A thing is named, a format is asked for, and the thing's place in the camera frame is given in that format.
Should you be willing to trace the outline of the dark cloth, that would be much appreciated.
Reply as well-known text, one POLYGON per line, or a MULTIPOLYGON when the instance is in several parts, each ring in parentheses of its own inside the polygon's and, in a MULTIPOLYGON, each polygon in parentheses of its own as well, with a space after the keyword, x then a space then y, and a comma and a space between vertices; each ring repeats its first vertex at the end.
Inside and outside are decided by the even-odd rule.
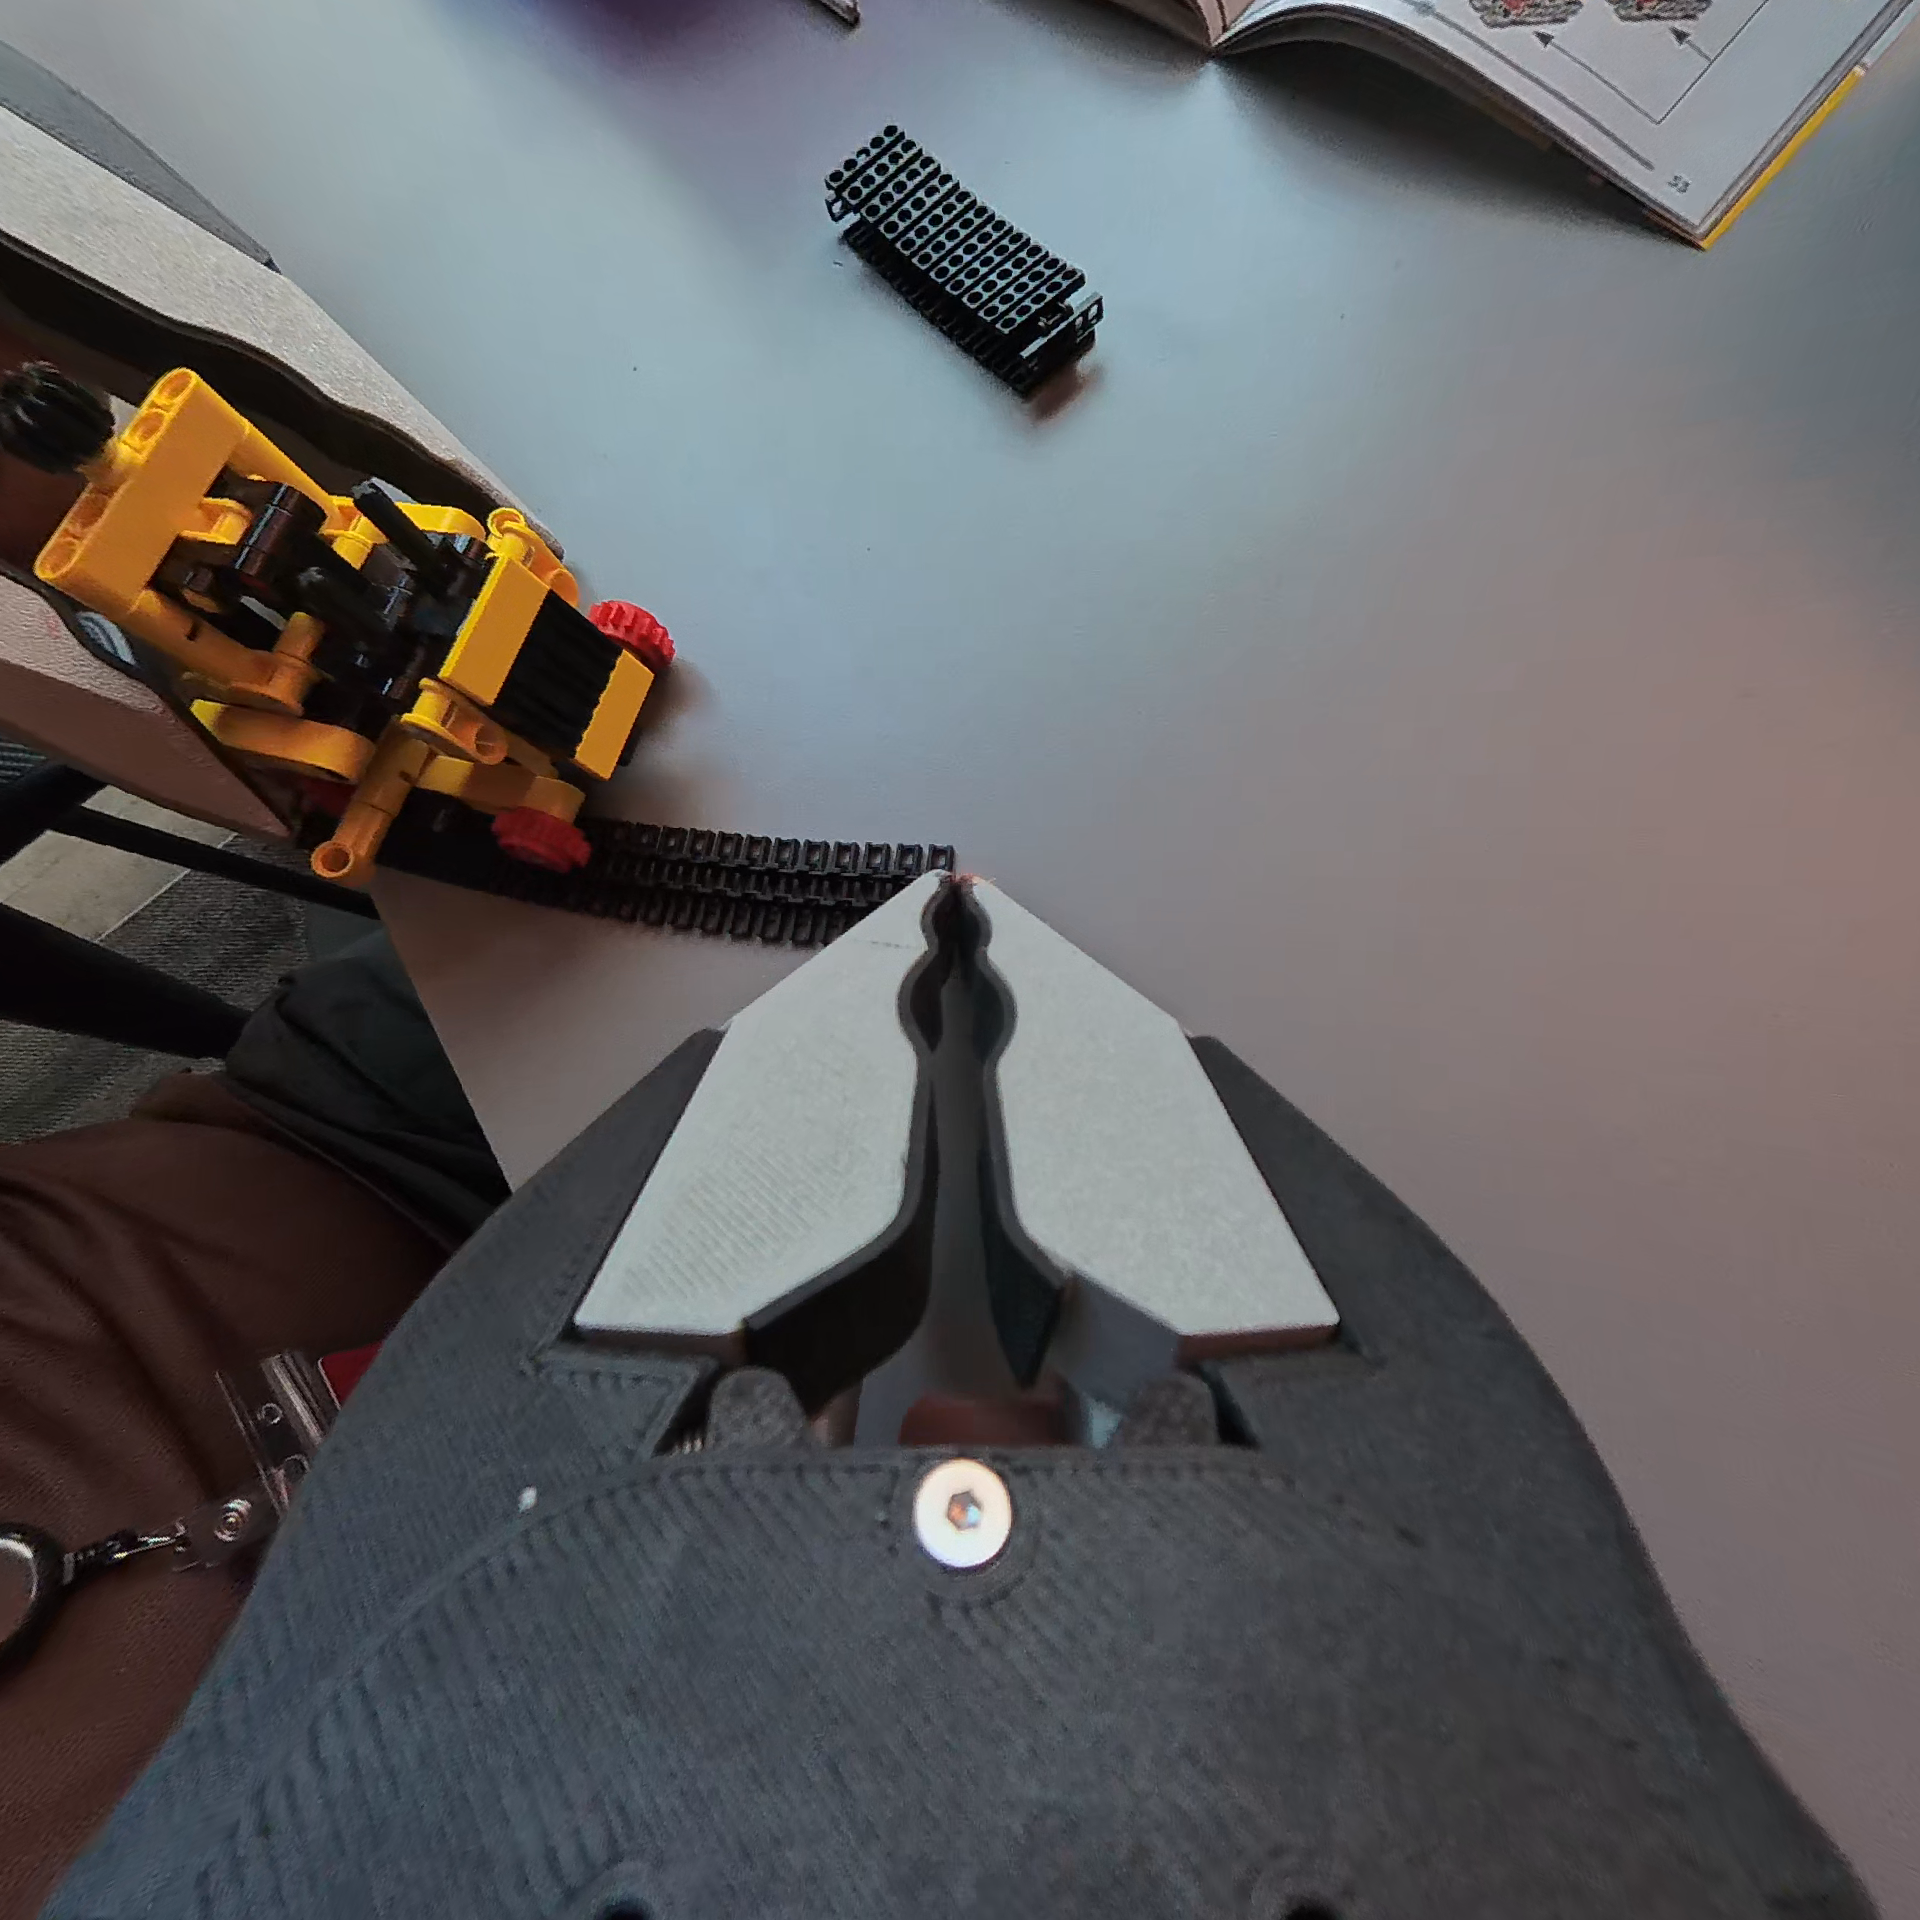
POLYGON ((286 974, 247 1020, 218 1080, 444 1251, 511 1197, 468 1091, 383 930, 286 974))

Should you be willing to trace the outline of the person's brown clothed torso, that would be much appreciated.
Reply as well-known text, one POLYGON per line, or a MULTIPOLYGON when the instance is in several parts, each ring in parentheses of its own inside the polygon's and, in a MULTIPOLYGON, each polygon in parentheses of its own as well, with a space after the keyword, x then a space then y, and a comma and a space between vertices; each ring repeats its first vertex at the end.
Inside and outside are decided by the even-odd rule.
MULTIPOLYGON (((5 1145, 2 1513, 65 1547, 161 1527, 253 1471, 221 1376, 384 1337, 503 1191, 300 1141, 210 1072, 5 1145)), ((2 1909, 34 1915, 168 1737, 251 1573, 161 1553, 82 1584, 5 1672, 2 1909)))

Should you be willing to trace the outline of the long black lego track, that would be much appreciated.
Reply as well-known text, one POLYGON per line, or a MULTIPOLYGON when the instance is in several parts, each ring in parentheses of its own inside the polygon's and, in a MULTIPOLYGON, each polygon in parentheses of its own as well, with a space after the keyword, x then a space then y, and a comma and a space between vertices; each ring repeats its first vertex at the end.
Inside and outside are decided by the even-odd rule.
POLYGON ((443 795, 405 804, 384 870, 577 917, 825 947, 928 873, 957 873, 950 844, 831 839, 613 817, 582 828, 589 859, 561 873, 505 852, 492 823, 443 795))

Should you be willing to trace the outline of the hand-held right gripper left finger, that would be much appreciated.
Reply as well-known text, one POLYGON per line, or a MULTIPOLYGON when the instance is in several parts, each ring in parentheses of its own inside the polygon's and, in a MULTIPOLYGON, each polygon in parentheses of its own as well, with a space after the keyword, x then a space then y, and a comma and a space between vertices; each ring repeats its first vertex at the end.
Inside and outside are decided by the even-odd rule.
POLYGON ((955 876, 932 872, 724 1028, 574 1331, 858 1390, 930 1297, 955 876))

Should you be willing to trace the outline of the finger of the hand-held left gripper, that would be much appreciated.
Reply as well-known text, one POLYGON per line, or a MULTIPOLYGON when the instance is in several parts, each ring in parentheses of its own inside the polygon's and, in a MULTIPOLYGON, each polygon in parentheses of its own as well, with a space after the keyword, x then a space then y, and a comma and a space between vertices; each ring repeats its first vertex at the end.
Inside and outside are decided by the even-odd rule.
POLYGON ((330 472, 549 523, 297 279, 57 132, 2 113, 5 292, 85 356, 189 367, 330 472))
POLYGON ((107 785, 259 842, 291 830, 150 686, 93 652, 37 588, 2 581, 2 733, 107 785))

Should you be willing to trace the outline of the yellow lego vehicle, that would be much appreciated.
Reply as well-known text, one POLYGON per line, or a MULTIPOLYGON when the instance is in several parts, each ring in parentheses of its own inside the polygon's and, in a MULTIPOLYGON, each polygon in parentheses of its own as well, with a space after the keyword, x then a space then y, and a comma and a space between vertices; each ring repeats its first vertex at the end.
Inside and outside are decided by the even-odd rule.
POLYGON ((200 372, 119 421, 49 362, 5 372, 5 451, 72 478, 33 574, 104 619, 267 802, 324 884, 364 889, 414 802, 568 876, 591 792, 674 662, 647 607, 585 603, 514 506, 330 485, 200 372))

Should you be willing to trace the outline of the lego instruction booklet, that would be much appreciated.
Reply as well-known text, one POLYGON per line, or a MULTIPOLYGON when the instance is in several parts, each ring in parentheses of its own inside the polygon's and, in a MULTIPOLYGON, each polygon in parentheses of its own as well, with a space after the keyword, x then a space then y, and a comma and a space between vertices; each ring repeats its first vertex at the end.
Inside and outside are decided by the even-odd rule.
POLYGON ((1128 1, 1212 58, 1341 40, 1469 91, 1712 248, 1912 1, 1128 1))

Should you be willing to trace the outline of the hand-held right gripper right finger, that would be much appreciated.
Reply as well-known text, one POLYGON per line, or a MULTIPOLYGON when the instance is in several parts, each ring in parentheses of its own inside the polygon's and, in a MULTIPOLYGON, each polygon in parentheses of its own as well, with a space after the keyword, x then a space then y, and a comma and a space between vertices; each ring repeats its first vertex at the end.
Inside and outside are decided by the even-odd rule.
POLYGON ((980 876, 944 950, 944 1436, 1087 1444, 1341 1314, 1180 1020, 980 876))

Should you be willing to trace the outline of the folded black lego track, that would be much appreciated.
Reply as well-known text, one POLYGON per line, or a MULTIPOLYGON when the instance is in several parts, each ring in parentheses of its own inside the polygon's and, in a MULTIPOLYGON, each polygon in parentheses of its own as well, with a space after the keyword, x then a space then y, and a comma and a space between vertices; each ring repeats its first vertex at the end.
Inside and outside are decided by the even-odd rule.
POLYGON ((949 343, 1020 400, 1095 345, 1105 304, 1082 267, 971 192, 889 124, 825 178, 842 243, 949 343))

